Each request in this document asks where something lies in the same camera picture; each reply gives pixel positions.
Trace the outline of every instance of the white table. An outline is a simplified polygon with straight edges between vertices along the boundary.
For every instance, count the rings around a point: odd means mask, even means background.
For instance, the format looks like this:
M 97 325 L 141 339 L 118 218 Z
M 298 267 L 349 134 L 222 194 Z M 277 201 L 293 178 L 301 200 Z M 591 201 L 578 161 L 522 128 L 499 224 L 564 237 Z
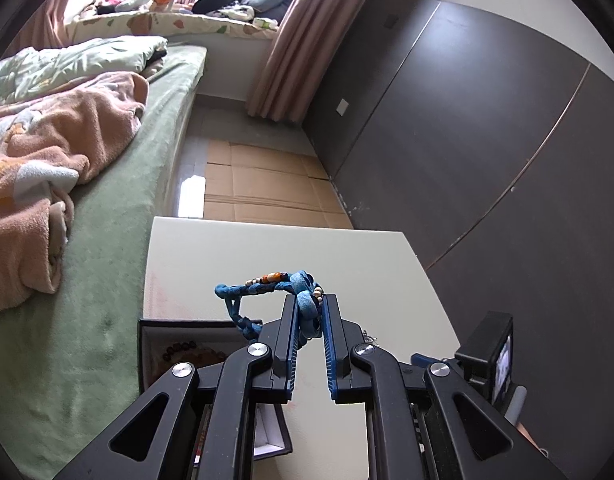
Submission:
M 149 243 L 144 316 L 229 319 L 213 293 L 269 272 L 306 270 L 336 294 L 343 319 L 408 362 L 414 352 L 453 357 L 458 339 L 423 268 L 402 233 L 155 218 Z M 403 297 L 385 293 L 403 283 Z M 278 319 L 283 292 L 247 297 L 242 314 Z M 364 407 L 337 406 L 327 387 L 324 348 L 298 352 L 293 400 L 284 406 L 293 453 L 256 462 L 264 480 L 366 480 Z

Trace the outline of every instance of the metal pivot screw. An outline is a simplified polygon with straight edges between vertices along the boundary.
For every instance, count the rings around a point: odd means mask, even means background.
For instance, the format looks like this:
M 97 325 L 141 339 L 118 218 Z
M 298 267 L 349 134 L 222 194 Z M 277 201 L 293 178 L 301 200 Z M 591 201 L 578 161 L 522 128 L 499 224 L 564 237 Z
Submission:
M 178 363 L 171 368 L 171 373 L 173 373 L 176 377 L 187 377 L 192 371 L 194 367 L 189 363 Z
M 269 348 L 264 343 L 252 343 L 249 345 L 249 348 L 247 348 L 247 352 L 255 357 L 260 357 L 261 355 L 266 354 L 268 350 Z
M 445 363 L 434 363 L 429 368 L 431 373 L 437 377 L 446 377 L 449 375 L 449 367 Z
M 358 355 L 370 355 L 373 354 L 375 350 L 376 349 L 374 348 L 374 346 L 368 343 L 360 343 L 359 345 L 356 345 L 356 348 L 354 348 L 354 351 Z

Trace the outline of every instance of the small monitor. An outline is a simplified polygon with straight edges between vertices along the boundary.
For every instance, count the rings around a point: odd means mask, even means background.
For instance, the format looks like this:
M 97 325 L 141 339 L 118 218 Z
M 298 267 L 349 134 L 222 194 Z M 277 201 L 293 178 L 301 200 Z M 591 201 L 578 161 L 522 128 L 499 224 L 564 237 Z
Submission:
M 492 403 L 499 400 L 501 393 L 507 391 L 511 380 L 511 334 L 507 336 L 504 346 L 496 360 L 496 376 L 494 378 L 494 392 L 491 395 Z
M 499 409 L 511 385 L 513 349 L 512 316 L 489 312 L 455 355 L 465 380 Z

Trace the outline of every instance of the storage box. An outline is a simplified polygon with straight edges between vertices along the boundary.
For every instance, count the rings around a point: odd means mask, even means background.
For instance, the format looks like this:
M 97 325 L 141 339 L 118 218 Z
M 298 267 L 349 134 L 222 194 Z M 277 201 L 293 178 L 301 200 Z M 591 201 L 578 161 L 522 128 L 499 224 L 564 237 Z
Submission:
M 174 364 L 190 362 L 197 368 L 224 362 L 248 341 L 231 321 L 184 321 L 140 319 L 138 322 L 138 374 L 140 392 L 147 390 Z M 202 414 L 199 429 L 199 462 L 211 407 Z M 293 451 L 280 404 L 258 404 L 254 460 Z

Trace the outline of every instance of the camera screen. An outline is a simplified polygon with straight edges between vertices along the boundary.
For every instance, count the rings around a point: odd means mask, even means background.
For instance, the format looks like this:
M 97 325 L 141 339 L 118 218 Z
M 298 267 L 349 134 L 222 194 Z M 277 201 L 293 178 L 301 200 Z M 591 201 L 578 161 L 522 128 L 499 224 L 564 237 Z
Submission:
M 491 397 L 491 402 L 496 402 L 500 391 L 504 387 L 504 382 L 509 375 L 511 369 L 511 335 L 507 336 L 504 342 L 503 349 L 498 355 L 496 362 L 496 382 L 494 383 L 494 394 Z

